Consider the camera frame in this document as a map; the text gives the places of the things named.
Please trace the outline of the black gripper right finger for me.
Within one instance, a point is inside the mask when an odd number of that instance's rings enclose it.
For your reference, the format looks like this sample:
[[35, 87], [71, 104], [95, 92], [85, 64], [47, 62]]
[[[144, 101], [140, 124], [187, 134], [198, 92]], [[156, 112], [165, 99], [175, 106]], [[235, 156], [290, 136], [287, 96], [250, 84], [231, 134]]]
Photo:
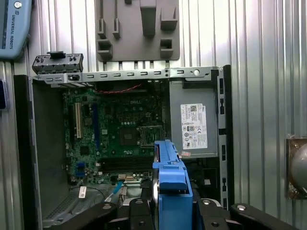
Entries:
[[193, 229], [295, 230], [296, 227], [244, 203], [233, 204], [226, 210], [217, 200], [202, 198], [198, 189], [193, 189]]

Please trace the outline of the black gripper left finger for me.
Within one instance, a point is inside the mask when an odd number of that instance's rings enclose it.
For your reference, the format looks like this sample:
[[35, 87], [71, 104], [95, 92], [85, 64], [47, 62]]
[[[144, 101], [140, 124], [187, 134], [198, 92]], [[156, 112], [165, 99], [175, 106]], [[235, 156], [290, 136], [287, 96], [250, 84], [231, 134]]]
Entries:
[[102, 201], [71, 219], [73, 230], [154, 230], [151, 187], [141, 186], [141, 196], [125, 199], [121, 206]]

